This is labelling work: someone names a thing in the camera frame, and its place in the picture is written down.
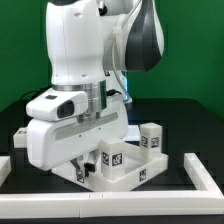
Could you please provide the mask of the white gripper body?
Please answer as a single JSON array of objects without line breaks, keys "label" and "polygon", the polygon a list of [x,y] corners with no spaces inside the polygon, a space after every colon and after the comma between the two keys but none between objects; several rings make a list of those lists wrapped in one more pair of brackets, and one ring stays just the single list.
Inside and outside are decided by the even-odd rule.
[{"label": "white gripper body", "polygon": [[86,120],[81,116],[88,109],[84,91],[56,91],[52,88],[26,105],[32,117],[27,127],[29,162],[42,170],[95,150],[111,137],[127,134],[128,120],[121,94],[109,96],[99,117]]}]

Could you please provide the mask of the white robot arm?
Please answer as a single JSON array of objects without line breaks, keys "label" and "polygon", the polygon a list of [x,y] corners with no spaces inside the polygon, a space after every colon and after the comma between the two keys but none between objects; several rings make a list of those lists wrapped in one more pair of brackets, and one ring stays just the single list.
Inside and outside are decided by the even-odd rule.
[{"label": "white robot arm", "polygon": [[148,71],[164,51],[155,0],[50,0],[46,36],[52,87],[26,106],[28,159],[42,170],[124,137],[124,99],[107,94],[105,73]]}]

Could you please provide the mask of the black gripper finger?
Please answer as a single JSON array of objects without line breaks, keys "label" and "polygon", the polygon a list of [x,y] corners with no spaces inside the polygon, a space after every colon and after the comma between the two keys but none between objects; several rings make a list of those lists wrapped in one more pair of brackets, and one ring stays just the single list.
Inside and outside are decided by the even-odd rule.
[{"label": "black gripper finger", "polygon": [[77,159],[70,160],[70,163],[76,168],[77,172],[78,172],[78,171],[79,171],[79,172],[82,171],[80,165],[79,165],[78,162],[77,162]]},{"label": "black gripper finger", "polygon": [[88,177],[89,173],[95,173],[96,172],[96,167],[92,163],[85,163],[84,164],[84,169],[85,169],[85,176]]}]

